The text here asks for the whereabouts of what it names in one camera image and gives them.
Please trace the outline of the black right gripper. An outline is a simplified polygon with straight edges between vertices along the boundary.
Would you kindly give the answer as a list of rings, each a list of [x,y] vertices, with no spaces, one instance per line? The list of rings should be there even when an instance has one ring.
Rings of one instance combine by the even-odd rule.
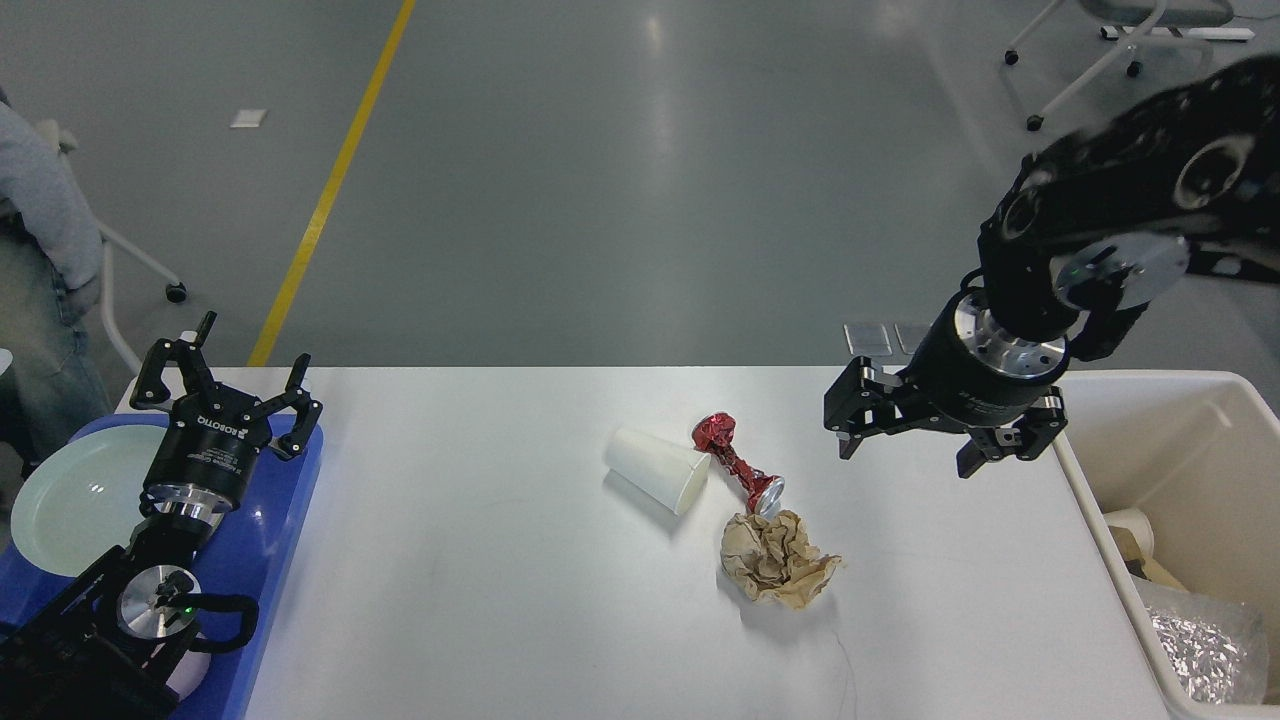
[[[1005,457],[1037,460],[1053,443],[1068,416],[1064,397],[1046,393],[1068,365],[1066,337],[1021,338],[997,322],[984,295],[954,295],[899,374],[854,357],[826,391],[823,425],[849,460],[867,438],[919,427],[925,400],[968,427],[956,468],[970,478]]]

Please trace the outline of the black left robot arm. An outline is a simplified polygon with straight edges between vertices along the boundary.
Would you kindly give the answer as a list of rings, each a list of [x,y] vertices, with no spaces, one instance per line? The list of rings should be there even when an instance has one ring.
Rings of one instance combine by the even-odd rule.
[[[128,546],[93,560],[3,641],[5,719],[165,719],[178,706],[169,678],[188,653],[229,653],[257,630],[259,601],[201,587],[200,551],[241,509],[261,452],[305,454],[323,405],[305,388],[311,356],[283,391],[260,398],[218,380],[204,343],[157,340],[129,402],[168,424],[142,479],[140,524]]]

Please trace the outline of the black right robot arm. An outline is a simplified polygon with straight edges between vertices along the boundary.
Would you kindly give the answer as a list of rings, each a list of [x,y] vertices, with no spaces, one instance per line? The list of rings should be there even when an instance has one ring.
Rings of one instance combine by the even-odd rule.
[[[966,436],[961,478],[1034,460],[1068,425],[1070,363],[1110,356],[1158,293],[1224,261],[1276,283],[1277,99],[1277,55],[1248,56],[1025,155],[908,365],[856,356],[826,391],[840,457],[932,430]]]

